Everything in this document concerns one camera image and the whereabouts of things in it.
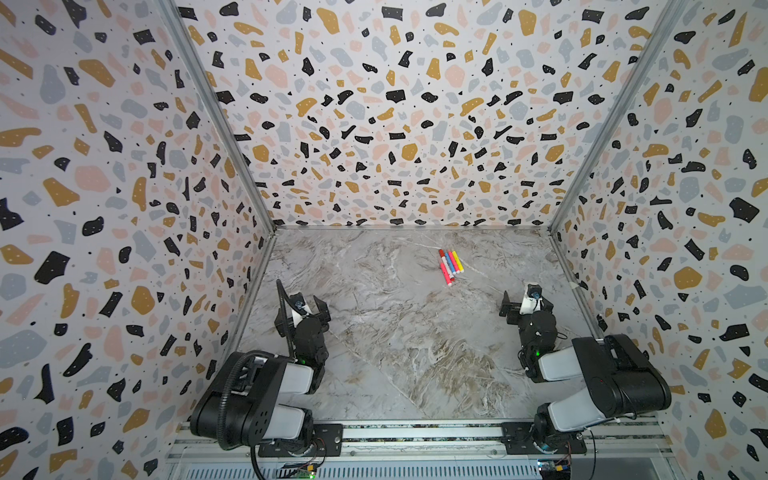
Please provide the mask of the yellow highlighter pen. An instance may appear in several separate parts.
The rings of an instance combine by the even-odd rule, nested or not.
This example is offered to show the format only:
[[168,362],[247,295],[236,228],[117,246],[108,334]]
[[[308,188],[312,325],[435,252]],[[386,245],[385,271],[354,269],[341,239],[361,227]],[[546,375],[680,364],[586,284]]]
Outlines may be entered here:
[[457,255],[456,251],[452,251],[452,252],[451,252],[451,254],[452,254],[453,260],[454,260],[454,261],[455,261],[455,263],[456,263],[456,266],[457,266],[457,270],[458,270],[459,272],[464,272],[464,267],[463,267],[463,265],[462,265],[462,263],[461,263],[461,261],[460,261],[460,259],[459,259],[458,255]]

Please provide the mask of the red pink marker pen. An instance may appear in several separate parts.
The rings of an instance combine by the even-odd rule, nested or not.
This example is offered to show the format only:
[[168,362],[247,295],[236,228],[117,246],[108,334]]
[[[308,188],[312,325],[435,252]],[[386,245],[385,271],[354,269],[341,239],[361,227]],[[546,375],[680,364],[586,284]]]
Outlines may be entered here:
[[453,283],[453,275],[449,270],[446,259],[444,257],[440,257],[440,267],[441,267],[446,284],[451,285]]

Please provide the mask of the blue pen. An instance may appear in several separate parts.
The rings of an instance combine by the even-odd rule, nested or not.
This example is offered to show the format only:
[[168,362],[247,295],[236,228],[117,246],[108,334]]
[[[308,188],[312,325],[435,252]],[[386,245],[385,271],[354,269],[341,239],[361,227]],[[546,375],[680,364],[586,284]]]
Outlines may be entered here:
[[445,258],[445,260],[447,262],[447,267],[449,269],[449,272],[450,272],[451,276],[455,277],[455,275],[456,275],[455,269],[453,267],[452,261],[449,259],[449,256],[448,256],[447,252],[445,252],[444,258]]

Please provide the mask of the thin white red pen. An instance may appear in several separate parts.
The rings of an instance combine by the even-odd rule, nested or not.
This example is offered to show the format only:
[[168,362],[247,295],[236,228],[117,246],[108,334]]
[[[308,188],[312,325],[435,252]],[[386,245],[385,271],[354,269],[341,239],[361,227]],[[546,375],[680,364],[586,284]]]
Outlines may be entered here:
[[446,271],[446,275],[448,276],[449,279],[452,280],[454,277],[451,276],[451,274],[449,272],[449,269],[447,267],[447,262],[446,262],[446,260],[444,258],[444,255],[445,255],[444,250],[440,249],[439,250],[439,255],[440,255],[440,260],[441,260],[442,266],[444,267],[444,270]]

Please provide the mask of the pink highlighter pen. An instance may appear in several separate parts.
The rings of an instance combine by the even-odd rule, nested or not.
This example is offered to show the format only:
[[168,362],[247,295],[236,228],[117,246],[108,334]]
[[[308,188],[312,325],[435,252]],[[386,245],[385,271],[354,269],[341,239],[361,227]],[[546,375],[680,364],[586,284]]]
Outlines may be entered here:
[[453,252],[448,251],[447,256],[448,256],[448,259],[450,261],[450,264],[451,264],[451,267],[452,267],[452,271],[454,272],[455,275],[458,275],[460,273],[460,269],[458,267],[458,264],[455,261],[455,258],[453,256]]

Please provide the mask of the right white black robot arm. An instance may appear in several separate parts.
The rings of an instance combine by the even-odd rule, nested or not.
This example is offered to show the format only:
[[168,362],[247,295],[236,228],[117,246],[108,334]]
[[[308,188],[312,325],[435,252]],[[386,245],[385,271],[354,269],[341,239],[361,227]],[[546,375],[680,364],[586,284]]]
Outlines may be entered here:
[[625,334],[602,339],[577,337],[559,348],[554,304],[542,287],[529,283],[523,299],[503,295],[499,315],[518,328],[518,361],[529,380],[554,383],[581,379],[584,387],[565,399],[537,408],[525,441],[543,453],[578,449],[589,427],[621,417],[662,411],[671,405],[671,389],[661,373]]

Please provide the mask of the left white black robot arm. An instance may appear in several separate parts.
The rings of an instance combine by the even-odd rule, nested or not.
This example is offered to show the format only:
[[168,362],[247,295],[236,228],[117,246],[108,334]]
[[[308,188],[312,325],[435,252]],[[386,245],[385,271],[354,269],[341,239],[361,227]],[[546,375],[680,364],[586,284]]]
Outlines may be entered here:
[[280,398],[311,395],[324,378],[331,314],[326,302],[313,301],[311,308],[300,294],[280,300],[275,328],[287,341],[287,356],[260,350],[229,355],[193,410],[194,435],[224,450],[274,445],[300,455],[312,447],[312,412]]

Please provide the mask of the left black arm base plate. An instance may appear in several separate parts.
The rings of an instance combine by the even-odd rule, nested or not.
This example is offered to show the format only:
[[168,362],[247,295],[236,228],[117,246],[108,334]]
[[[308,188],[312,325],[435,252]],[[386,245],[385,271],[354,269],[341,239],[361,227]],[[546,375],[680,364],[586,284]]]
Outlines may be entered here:
[[341,423],[315,424],[304,429],[296,439],[270,440],[258,448],[261,458],[329,458],[339,457],[344,438]]

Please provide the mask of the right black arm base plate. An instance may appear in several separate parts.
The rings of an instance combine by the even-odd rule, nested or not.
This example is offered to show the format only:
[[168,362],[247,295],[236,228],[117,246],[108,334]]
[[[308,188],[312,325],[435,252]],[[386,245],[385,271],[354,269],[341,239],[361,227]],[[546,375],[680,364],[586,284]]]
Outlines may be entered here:
[[535,422],[503,422],[501,442],[508,455],[586,454],[579,432],[559,432]]

